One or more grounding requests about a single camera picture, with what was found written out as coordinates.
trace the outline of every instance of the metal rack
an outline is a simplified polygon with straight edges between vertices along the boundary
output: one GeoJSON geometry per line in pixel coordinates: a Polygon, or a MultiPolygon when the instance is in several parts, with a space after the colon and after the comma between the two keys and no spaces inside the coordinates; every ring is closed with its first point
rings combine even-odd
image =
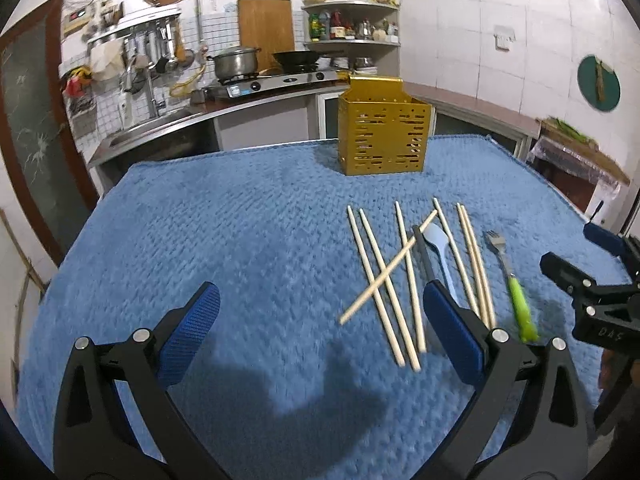
{"type": "Polygon", "coordinates": [[[311,14],[317,14],[323,10],[331,13],[333,10],[341,10],[355,22],[367,18],[371,23],[379,22],[386,18],[390,22],[399,25],[400,9],[389,4],[377,4],[372,2],[340,1],[323,2],[302,7],[306,12],[305,20],[305,47],[309,50],[332,54],[344,52],[350,59],[354,57],[371,57],[378,67],[378,74],[385,76],[400,75],[400,51],[401,43],[373,40],[325,40],[311,41],[309,35],[309,20],[311,14]]]}

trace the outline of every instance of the chopstick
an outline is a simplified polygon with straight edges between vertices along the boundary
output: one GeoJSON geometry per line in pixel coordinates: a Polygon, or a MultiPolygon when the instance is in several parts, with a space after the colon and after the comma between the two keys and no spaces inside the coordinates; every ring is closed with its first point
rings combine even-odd
{"type": "MultiPolygon", "coordinates": [[[[402,210],[400,203],[396,201],[396,218],[398,218],[398,228],[400,229],[400,241],[402,245],[406,244],[406,231],[404,230],[404,219],[402,218],[402,210]]],[[[418,288],[415,285],[414,263],[411,258],[411,251],[404,255],[404,264],[406,265],[406,277],[409,281],[409,295],[411,297],[411,306],[414,311],[415,339],[418,346],[418,352],[427,351],[427,341],[424,338],[424,325],[422,324],[422,313],[420,311],[420,300],[418,299],[418,288]]]]}
{"type": "MultiPolygon", "coordinates": [[[[431,221],[433,221],[437,214],[438,212],[436,210],[431,211],[430,215],[427,216],[427,219],[420,226],[420,232],[423,232],[427,228],[427,225],[429,225],[431,221]]],[[[339,320],[341,325],[344,325],[348,320],[350,320],[351,317],[360,309],[360,307],[365,304],[365,302],[373,294],[373,291],[376,290],[380,285],[382,285],[382,282],[384,282],[386,277],[390,275],[391,272],[393,272],[393,270],[399,265],[400,261],[402,261],[402,259],[404,258],[404,255],[407,254],[409,250],[411,250],[414,244],[415,237],[412,236],[407,240],[407,243],[402,246],[402,249],[400,249],[399,253],[396,254],[394,259],[389,262],[389,264],[386,266],[386,269],[380,272],[374,282],[371,283],[365,290],[363,290],[362,293],[356,298],[356,300],[351,303],[351,306],[342,313],[339,320]]]]}
{"type": "Polygon", "coordinates": [[[471,310],[474,311],[476,316],[480,317],[480,311],[478,310],[478,304],[476,303],[476,297],[474,295],[474,290],[471,288],[471,283],[469,283],[469,278],[466,275],[465,266],[462,263],[462,258],[460,258],[460,252],[458,251],[458,246],[456,245],[456,241],[451,234],[451,229],[449,229],[449,224],[447,224],[447,219],[444,216],[442,208],[440,207],[440,203],[436,197],[433,197],[433,205],[436,207],[436,211],[438,212],[438,216],[440,217],[440,223],[442,224],[442,228],[444,232],[449,237],[449,245],[451,245],[451,251],[453,252],[453,257],[456,260],[456,265],[458,266],[458,272],[460,272],[460,278],[462,279],[462,284],[465,286],[466,298],[469,302],[469,306],[471,310]]]}
{"type": "MultiPolygon", "coordinates": [[[[350,205],[347,206],[347,215],[349,215],[349,224],[351,224],[351,231],[353,232],[353,237],[355,238],[356,245],[358,246],[358,252],[360,253],[362,266],[364,267],[364,271],[367,275],[369,283],[373,283],[373,270],[371,270],[369,257],[367,256],[367,251],[364,250],[362,238],[360,237],[360,231],[358,229],[358,225],[356,224],[356,219],[353,216],[353,211],[351,210],[350,205]]],[[[382,322],[382,327],[385,330],[386,338],[391,345],[391,351],[396,358],[396,363],[398,363],[398,366],[402,367],[404,366],[404,356],[402,355],[402,351],[400,349],[400,345],[398,344],[398,340],[396,339],[396,334],[394,333],[394,329],[391,325],[391,321],[389,320],[389,316],[386,313],[385,304],[382,301],[379,290],[374,290],[373,299],[376,303],[376,308],[378,309],[378,314],[380,315],[380,321],[382,322]]]]}
{"type": "MultiPolygon", "coordinates": [[[[376,256],[376,260],[378,261],[380,272],[383,272],[386,269],[385,259],[382,257],[382,253],[380,252],[380,248],[378,247],[376,237],[373,235],[373,231],[371,230],[371,226],[369,225],[367,216],[364,214],[364,211],[362,209],[360,209],[360,218],[362,219],[364,230],[367,232],[367,236],[369,237],[369,242],[371,243],[373,253],[376,256]]],[[[404,314],[402,313],[402,308],[400,307],[400,302],[398,301],[398,295],[396,294],[394,284],[391,282],[391,278],[389,276],[385,278],[385,285],[386,291],[388,292],[389,298],[391,299],[391,306],[394,308],[394,312],[396,313],[396,319],[398,320],[398,326],[400,327],[400,333],[402,334],[402,339],[404,340],[406,352],[409,355],[411,367],[414,369],[414,371],[417,372],[418,370],[420,370],[420,361],[418,360],[418,354],[416,354],[415,352],[414,342],[411,340],[409,327],[406,325],[406,320],[404,319],[404,314]]]]}
{"type": "Polygon", "coordinates": [[[498,324],[495,320],[494,300],[491,296],[491,288],[489,288],[489,280],[484,270],[484,261],[482,260],[482,253],[480,252],[480,246],[476,240],[476,234],[474,233],[474,227],[471,225],[469,214],[466,211],[465,205],[461,204],[462,212],[465,215],[466,224],[469,226],[469,234],[471,235],[471,241],[474,244],[474,250],[476,251],[476,260],[478,261],[478,268],[480,270],[480,277],[482,279],[482,290],[484,290],[484,299],[486,301],[487,313],[489,316],[489,329],[496,328],[498,324]]]}
{"type": "Polygon", "coordinates": [[[486,299],[484,294],[484,288],[482,284],[482,277],[480,276],[480,269],[478,267],[478,255],[474,247],[474,241],[471,239],[469,233],[468,219],[465,217],[465,213],[462,210],[460,202],[456,202],[456,209],[458,210],[458,217],[460,218],[460,227],[462,233],[465,235],[466,252],[469,254],[469,260],[471,261],[471,268],[474,272],[474,281],[476,282],[476,292],[478,293],[478,303],[480,304],[480,319],[487,328],[489,326],[489,315],[487,312],[486,299]]]}

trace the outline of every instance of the stainless steel pot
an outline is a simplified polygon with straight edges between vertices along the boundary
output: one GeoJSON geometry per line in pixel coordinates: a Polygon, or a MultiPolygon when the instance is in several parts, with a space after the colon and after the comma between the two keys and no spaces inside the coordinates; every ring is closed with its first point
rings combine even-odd
{"type": "Polygon", "coordinates": [[[213,57],[216,77],[224,82],[235,77],[251,75],[258,72],[259,48],[232,46],[213,57]]]}

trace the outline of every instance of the green fork handle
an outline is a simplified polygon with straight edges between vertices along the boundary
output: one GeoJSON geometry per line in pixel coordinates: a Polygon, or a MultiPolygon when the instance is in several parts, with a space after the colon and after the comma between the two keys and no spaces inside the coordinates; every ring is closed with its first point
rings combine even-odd
{"type": "Polygon", "coordinates": [[[509,277],[509,291],[511,293],[513,311],[520,327],[520,340],[523,343],[536,342],[538,340],[538,329],[531,320],[529,305],[527,305],[522,287],[515,276],[509,277]]]}

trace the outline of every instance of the bottle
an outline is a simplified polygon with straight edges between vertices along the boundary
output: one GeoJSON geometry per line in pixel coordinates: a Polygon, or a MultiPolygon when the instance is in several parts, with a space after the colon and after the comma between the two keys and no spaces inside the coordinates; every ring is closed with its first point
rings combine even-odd
{"type": "Polygon", "coordinates": [[[329,12],[323,10],[320,13],[320,41],[327,41],[330,38],[331,16],[329,12]]]}
{"type": "Polygon", "coordinates": [[[312,14],[309,16],[309,38],[311,41],[320,41],[320,19],[317,14],[312,14]]]}
{"type": "Polygon", "coordinates": [[[342,24],[342,15],[339,10],[334,10],[331,15],[331,39],[343,40],[345,36],[344,25],[342,24]]]}
{"type": "Polygon", "coordinates": [[[347,22],[344,25],[344,39],[345,40],[355,40],[356,39],[356,31],[351,22],[347,22]]]}

